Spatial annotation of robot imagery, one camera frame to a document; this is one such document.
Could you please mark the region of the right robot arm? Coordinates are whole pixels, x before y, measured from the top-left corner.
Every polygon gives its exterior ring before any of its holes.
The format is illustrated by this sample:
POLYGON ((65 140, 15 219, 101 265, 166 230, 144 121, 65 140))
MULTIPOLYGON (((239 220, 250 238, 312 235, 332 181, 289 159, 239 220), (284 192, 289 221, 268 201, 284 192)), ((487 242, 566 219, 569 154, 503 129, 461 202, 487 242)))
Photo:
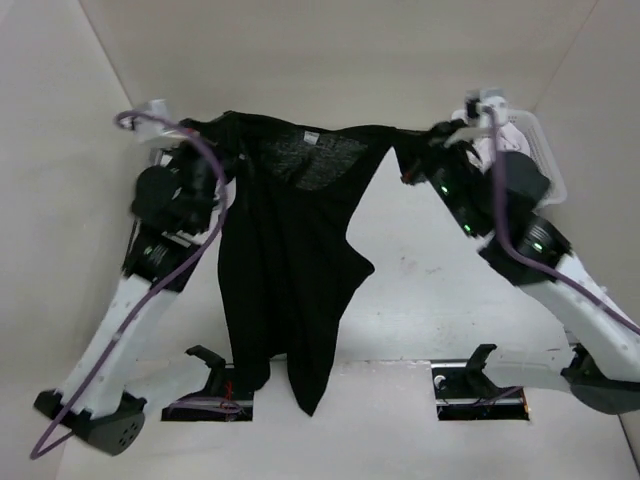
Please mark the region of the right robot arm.
POLYGON ((512 388, 573 395, 608 415, 639 409, 639 328, 594 282, 571 242, 539 212, 551 186, 536 162, 493 150, 487 169, 461 120, 411 132, 397 147, 401 179, 428 183, 479 256, 510 285, 549 311, 570 338, 559 348, 528 350, 481 344, 443 384, 466 387, 486 404, 512 388))

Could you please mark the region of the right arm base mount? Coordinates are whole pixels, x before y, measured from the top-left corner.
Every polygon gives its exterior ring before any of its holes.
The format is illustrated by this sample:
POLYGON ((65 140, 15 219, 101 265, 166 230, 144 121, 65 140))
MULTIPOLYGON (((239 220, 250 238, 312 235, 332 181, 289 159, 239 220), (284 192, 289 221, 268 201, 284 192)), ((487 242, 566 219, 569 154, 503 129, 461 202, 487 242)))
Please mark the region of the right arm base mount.
POLYGON ((436 415, 440 421, 529 421, 522 387, 497 387, 484 373, 497 346, 481 344, 467 360, 430 364, 436 415))

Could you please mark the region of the black tank top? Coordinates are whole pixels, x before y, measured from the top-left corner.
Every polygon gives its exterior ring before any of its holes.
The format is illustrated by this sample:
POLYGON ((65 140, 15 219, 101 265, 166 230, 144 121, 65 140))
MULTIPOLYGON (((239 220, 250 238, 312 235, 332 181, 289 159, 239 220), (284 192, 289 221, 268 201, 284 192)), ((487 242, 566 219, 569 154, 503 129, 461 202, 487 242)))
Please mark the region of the black tank top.
POLYGON ((240 112, 184 124, 212 143, 235 180, 217 271, 237 381, 262 388, 282 355, 298 406, 313 415, 340 320, 375 270, 349 244, 349 223, 385 155, 394 152, 407 173, 432 133, 327 130, 240 112))

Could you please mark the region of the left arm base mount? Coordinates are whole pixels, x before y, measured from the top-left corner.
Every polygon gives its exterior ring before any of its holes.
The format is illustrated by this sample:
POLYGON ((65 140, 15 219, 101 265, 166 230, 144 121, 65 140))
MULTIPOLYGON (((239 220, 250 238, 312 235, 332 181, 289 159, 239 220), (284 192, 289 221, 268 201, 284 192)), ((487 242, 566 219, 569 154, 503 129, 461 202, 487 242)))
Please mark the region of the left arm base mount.
POLYGON ((188 394, 162 410, 163 422, 251 422, 254 392, 241 388, 233 364, 223 357, 196 345, 187 355, 203 360, 210 368, 204 387, 188 394))

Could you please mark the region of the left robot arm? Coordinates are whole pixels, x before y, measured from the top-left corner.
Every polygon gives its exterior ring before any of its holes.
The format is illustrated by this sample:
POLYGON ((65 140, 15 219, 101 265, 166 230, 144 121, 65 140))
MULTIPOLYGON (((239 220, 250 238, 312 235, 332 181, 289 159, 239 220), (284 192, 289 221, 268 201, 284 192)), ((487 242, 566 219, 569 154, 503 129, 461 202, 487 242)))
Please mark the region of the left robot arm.
POLYGON ((175 133, 157 149, 169 158, 153 161, 136 180, 131 212, 137 227, 106 314, 66 380, 34 401, 50 424, 32 460, 70 438, 119 455, 151 411, 196 392, 210 399, 223 390, 220 358, 201 346, 147 377, 133 376, 149 337, 221 232, 228 210, 224 167, 211 142, 175 133))

